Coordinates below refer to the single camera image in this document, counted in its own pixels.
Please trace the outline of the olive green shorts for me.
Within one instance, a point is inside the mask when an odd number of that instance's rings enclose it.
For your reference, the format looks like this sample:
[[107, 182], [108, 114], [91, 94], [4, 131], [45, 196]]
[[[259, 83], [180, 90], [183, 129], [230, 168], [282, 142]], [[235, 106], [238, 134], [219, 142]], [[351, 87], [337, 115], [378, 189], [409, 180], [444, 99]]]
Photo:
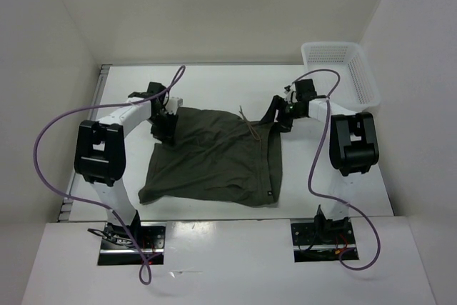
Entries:
[[174, 144], [155, 144], [138, 197], [140, 204], [170, 196], [270, 206], [279, 200], [282, 176], [275, 124], [181, 107]]

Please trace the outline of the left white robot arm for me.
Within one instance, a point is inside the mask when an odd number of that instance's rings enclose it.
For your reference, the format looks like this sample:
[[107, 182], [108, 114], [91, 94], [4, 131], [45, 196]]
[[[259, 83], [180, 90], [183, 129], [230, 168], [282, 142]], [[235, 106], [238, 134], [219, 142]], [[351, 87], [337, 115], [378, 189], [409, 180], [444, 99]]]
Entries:
[[126, 170], [125, 138], [140, 124], [149, 122], [151, 134], [165, 144], [174, 142], [181, 98], [169, 96], [162, 84], [151, 82], [145, 92], [134, 92], [128, 102], [97, 121], [79, 125], [74, 167], [90, 183], [102, 204], [108, 206], [105, 240], [118, 239], [132, 248], [143, 234], [138, 211], [129, 200], [123, 175]]

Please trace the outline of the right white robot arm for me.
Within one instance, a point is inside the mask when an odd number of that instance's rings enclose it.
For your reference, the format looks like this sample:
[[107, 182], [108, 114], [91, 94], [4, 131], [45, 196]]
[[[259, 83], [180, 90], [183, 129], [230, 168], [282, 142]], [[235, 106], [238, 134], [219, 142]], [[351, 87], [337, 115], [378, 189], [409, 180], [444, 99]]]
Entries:
[[297, 79], [285, 88], [284, 96], [273, 97], [261, 123], [272, 123], [281, 133], [290, 132], [297, 119], [315, 119], [323, 123], [323, 133], [308, 173], [308, 191], [318, 198], [335, 201], [361, 215], [379, 241], [372, 221], [347, 196], [325, 194], [313, 189], [313, 177], [326, 142], [331, 166], [345, 179], [367, 174], [379, 160], [373, 115], [367, 111], [355, 112], [333, 103], [330, 95], [335, 90], [333, 87], [327, 94], [319, 94], [312, 79]]

